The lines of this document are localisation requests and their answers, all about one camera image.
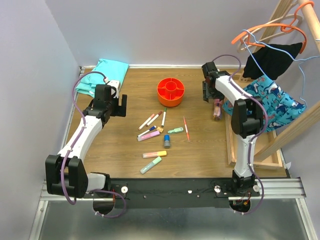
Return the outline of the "pink glue bottle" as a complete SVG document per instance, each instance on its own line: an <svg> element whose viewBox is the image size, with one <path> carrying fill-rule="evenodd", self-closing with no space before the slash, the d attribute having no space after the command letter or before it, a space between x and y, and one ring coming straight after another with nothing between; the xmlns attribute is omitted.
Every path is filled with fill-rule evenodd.
<svg viewBox="0 0 320 240"><path fill-rule="evenodd" d="M213 102L213 120L219 121L222 117L222 101L215 99Z"/></svg>

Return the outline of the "orange round organizer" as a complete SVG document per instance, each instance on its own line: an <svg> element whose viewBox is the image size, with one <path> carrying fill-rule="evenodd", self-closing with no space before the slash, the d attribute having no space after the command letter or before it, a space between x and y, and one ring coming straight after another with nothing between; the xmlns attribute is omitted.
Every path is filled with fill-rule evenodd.
<svg viewBox="0 0 320 240"><path fill-rule="evenodd" d="M173 77L161 80L156 89L159 102L169 108L178 106L185 94L184 84L179 79Z"/></svg>

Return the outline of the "pink cap white marker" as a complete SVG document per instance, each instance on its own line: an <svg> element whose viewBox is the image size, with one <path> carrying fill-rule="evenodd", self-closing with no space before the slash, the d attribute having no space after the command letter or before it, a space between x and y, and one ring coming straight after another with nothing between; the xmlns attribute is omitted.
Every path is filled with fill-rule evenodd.
<svg viewBox="0 0 320 240"><path fill-rule="evenodd" d="M141 130L144 126L147 125L147 123L155 116L155 114L153 113L149 118L147 118L138 128L138 130Z"/></svg>

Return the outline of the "pink purple highlighter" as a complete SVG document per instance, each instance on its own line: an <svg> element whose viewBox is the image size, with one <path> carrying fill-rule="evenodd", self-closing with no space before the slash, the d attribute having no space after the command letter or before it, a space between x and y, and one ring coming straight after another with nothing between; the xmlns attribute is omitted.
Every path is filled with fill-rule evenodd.
<svg viewBox="0 0 320 240"><path fill-rule="evenodd" d="M148 140L148 139L150 139L150 138L153 138L153 137L157 137L157 136L159 136L160 135L160 132L158 131L158 130L156 130L156 131L153 131L153 132L149 132L149 133L147 133L147 134L144 134L144 135L142 135L142 136L139 136L138 138L137 138L137 141L138 142L141 142L141 141L144 141L144 140Z"/></svg>

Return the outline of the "pink yellow highlighter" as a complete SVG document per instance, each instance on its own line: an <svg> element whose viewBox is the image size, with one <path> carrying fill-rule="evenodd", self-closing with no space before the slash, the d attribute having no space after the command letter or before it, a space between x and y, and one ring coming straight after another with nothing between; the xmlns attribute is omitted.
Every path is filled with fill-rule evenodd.
<svg viewBox="0 0 320 240"><path fill-rule="evenodd" d="M143 153L142 158L143 159L149 159L149 158L157 158L157 157L164 157L167 155L167 151L155 151L155 152L148 152L148 153Z"/></svg>

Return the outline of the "green highlighter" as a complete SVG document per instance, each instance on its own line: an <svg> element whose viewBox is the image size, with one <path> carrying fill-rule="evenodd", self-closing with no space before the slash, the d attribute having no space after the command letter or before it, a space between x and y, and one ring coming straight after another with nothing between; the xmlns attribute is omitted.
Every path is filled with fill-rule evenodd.
<svg viewBox="0 0 320 240"><path fill-rule="evenodd" d="M156 166L158 163L160 163L162 161L162 158L160 156L158 156L157 158L155 158L154 160L152 160L150 163L148 163L146 166L144 166L141 170L140 173L141 174L145 174L146 172L148 172L150 169L152 169L154 166Z"/></svg>

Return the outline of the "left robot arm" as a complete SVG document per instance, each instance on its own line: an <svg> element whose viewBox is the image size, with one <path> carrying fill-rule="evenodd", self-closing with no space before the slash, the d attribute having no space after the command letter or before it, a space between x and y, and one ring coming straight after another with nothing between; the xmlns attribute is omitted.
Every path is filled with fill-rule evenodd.
<svg viewBox="0 0 320 240"><path fill-rule="evenodd" d="M95 87L94 98L81 111L81 120L67 144L56 155L45 160L47 192L64 196L69 201L80 199L86 193L95 192L104 198L110 194L111 181L106 173L87 173L84 160L98 133L110 117L125 117L127 95L119 96L121 82L108 81Z"/></svg>

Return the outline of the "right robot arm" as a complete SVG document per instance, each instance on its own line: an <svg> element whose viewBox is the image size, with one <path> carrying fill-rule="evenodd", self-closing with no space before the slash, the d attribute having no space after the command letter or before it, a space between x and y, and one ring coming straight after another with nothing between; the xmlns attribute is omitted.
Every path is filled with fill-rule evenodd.
<svg viewBox="0 0 320 240"><path fill-rule="evenodd" d="M256 140L264 126L262 99L245 92L228 72L219 71L212 61L201 69L203 100L227 98L233 105L231 129L237 136L237 156L227 187L232 194L241 196L256 185L253 161Z"/></svg>

